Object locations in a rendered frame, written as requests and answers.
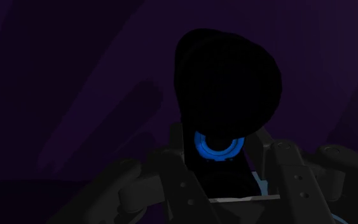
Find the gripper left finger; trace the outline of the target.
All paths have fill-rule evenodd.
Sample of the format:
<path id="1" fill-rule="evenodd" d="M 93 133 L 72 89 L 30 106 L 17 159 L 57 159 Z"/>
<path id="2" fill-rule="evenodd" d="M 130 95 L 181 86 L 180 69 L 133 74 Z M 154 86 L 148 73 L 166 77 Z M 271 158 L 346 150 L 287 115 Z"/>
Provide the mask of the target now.
<path id="1" fill-rule="evenodd" d="M 183 137 L 182 124 L 172 124 L 168 146 L 146 164 L 126 159 L 108 165 L 46 224 L 137 224 L 161 202 L 168 224 L 222 224 L 184 164 Z"/>

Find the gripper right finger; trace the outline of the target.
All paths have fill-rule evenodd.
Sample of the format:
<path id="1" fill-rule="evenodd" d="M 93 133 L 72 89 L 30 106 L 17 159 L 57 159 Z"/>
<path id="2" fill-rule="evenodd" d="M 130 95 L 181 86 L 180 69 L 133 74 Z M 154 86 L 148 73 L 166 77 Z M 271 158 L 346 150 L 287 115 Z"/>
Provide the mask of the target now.
<path id="1" fill-rule="evenodd" d="M 245 138 L 245 151 L 285 224 L 358 224 L 357 152 L 327 144 L 306 153 L 264 128 Z"/>

